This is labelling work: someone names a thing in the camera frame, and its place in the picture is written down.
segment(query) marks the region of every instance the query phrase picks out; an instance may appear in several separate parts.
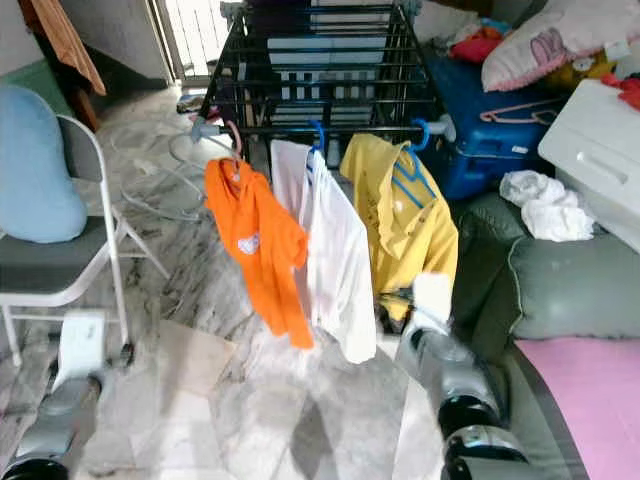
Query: light blue cushion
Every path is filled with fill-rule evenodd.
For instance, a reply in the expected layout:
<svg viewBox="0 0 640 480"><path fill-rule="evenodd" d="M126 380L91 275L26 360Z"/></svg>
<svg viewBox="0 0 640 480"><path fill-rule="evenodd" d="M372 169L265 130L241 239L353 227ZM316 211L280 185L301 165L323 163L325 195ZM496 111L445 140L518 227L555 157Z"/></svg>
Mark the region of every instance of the light blue cushion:
<svg viewBox="0 0 640 480"><path fill-rule="evenodd" d="M55 114L31 90L0 86L0 228L52 243L77 237L86 222Z"/></svg>

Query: hanger hook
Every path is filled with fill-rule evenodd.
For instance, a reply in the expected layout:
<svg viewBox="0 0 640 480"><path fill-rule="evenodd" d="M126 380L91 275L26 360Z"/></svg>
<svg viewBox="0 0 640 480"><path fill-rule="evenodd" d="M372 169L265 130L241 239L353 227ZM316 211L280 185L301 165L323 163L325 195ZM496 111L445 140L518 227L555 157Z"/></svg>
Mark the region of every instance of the hanger hook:
<svg viewBox="0 0 640 480"><path fill-rule="evenodd" d="M411 120L411 125L419 125L422 127L422 141L418 145L411 145L409 150L412 152L419 152L427 148L427 144L429 143L430 129L429 124L423 120L422 118L413 118Z"/></svg>
<svg viewBox="0 0 640 480"><path fill-rule="evenodd" d="M240 154L242 153L242 139L240 138L240 132L238 131L238 127L236 127L236 124L233 123L231 120L227 120L226 125L233 132L233 137L236 141L236 153L238 154L238 156L240 156Z"/></svg>
<svg viewBox="0 0 640 480"><path fill-rule="evenodd" d="M309 123L316 128L316 131L318 132L318 136L320 137L320 145L319 146L314 145L313 151L320 150L324 152L324 128L322 127L322 123L319 122L318 120L309 120Z"/></svg>

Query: blue suitcase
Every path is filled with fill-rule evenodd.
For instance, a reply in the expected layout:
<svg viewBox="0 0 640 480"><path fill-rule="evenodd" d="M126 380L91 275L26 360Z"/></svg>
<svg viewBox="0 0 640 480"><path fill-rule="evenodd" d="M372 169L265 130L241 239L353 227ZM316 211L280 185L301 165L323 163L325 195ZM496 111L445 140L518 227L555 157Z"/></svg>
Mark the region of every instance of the blue suitcase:
<svg viewBox="0 0 640 480"><path fill-rule="evenodd" d="M493 189L505 173L514 170L549 170L550 165L537 154L548 125L535 119L552 122L566 97L538 87L485 93L479 66L435 55L426 60L440 103L453 119L456 139L449 143L434 137L420 157L447 199L460 200ZM530 103L538 105L497 115L509 121L528 119L528 123L480 118L483 112Z"/></svg>

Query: gray sofa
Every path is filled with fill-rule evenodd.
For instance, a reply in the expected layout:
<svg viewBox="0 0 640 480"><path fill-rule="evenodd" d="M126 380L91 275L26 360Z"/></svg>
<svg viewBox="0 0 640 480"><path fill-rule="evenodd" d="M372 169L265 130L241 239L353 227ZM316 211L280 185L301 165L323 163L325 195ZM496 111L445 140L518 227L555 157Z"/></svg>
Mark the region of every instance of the gray sofa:
<svg viewBox="0 0 640 480"><path fill-rule="evenodd" d="M640 255L604 231L584 242L535 240L496 193L452 211L454 331L486 362L506 422L545 478L588 479L553 396L514 339L640 337Z"/></svg>

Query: printed logo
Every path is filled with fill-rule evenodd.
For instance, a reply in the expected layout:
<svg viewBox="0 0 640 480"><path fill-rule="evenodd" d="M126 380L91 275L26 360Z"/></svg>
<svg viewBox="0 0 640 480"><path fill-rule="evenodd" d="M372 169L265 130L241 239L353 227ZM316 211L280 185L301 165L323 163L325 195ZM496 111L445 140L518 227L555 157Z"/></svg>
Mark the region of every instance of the printed logo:
<svg viewBox="0 0 640 480"><path fill-rule="evenodd" d="M241 238L238 240L238 248L242 253L247 255L253 255L258 251L258 247L260 246L260 233L256 232L250 237Z"/></svg>

